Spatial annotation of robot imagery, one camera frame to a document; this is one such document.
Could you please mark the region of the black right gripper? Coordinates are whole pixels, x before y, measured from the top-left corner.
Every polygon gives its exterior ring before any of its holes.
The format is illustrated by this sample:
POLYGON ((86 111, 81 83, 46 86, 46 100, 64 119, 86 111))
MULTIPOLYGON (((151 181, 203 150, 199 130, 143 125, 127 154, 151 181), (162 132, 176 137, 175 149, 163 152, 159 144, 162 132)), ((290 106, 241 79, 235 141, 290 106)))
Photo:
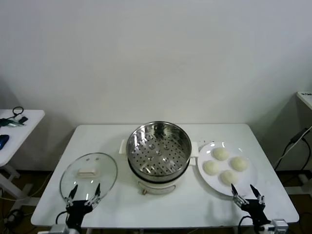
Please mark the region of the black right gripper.
POLYGON ((241 210, 248 212, 254 227, 260 227, 265 224, 270 224, 270 221, 267 219, 264 214, 265 208, 265 197, 260 194, 257 188, 252 184, 250 185, 251 190, 257 199, 244 199, 240 196, 233 184, 231 184, 233 201, 234 203, 241 208, 241 210))

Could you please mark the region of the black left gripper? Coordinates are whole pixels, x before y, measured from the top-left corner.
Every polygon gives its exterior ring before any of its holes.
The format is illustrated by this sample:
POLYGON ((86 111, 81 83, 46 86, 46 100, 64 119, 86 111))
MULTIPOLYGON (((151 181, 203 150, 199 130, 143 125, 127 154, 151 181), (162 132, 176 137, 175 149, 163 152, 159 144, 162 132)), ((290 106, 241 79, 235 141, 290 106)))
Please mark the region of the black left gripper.
POLYGON ((68 226, 69 229, 81 229, 84 216, 91 212, 91 207, 95 208, 101 201, 100 183, 96 188, 95 194, 88 201, 86 200, 73 201, 77 189, 78 185, 76 184, 74 188, 70 191, 69 195, 65 198, 66 211, 69 215, 66 220, 66 225, 68 226))

